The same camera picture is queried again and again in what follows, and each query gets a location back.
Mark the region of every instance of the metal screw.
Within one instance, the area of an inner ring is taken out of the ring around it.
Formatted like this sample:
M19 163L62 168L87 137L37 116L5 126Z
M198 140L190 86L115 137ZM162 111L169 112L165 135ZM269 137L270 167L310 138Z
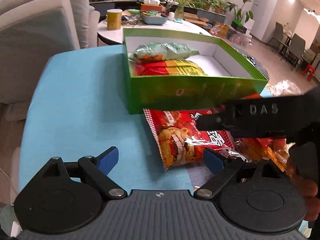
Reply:
M109 195L113 197L122 197L124 195L124 190L121 188L113 188L109 190Z
M212 191L206 188L199 189L196 193L199 198L207 198L212 195Z

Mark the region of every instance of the round white table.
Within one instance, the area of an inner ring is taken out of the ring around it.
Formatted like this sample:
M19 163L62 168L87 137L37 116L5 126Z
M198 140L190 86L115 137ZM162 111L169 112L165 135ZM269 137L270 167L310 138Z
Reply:
M142 25L142 26L124 26L117 31L108 31L106 20L101 21L98 24L98 35L99 38L108 45L122 44L123 42L123 28L142 28L142 29L163 29L163 30L173 30L173 31L182 31L188 33L198 33L207 36L212 36L209 32L203 28L187 22L182 21L182 23L176 23L173 21L167 21L164 25Z

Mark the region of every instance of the bowl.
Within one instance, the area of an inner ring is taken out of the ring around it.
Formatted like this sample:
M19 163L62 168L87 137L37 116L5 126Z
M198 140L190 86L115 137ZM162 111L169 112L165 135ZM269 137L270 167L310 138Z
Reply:
M141 19L146 23L146 24L151 24L151 25L163 25L167 22L167 16L162 14L162 17L151 17L151 16L145 16L143 13L141 14Z
M128 9L128 11L132 14L132 15L136 15L140 13L140 10L137 9Z

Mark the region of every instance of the yellow canister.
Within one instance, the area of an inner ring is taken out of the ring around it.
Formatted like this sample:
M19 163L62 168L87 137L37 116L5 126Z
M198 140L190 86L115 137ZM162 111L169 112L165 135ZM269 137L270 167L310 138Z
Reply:
M121 9L110 9L110 10L107 10L107 16L108 16L107 29L109 31L120 30L120 28L121 28L122 10Z

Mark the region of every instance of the green snack bag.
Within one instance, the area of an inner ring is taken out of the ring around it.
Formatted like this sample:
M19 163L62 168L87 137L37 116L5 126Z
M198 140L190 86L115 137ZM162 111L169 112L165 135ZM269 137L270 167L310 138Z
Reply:
M189 48L186 44L173 42L148 43L139 46L130 59L139 64L145 64L172 59L186 59L199 54L199 51Z

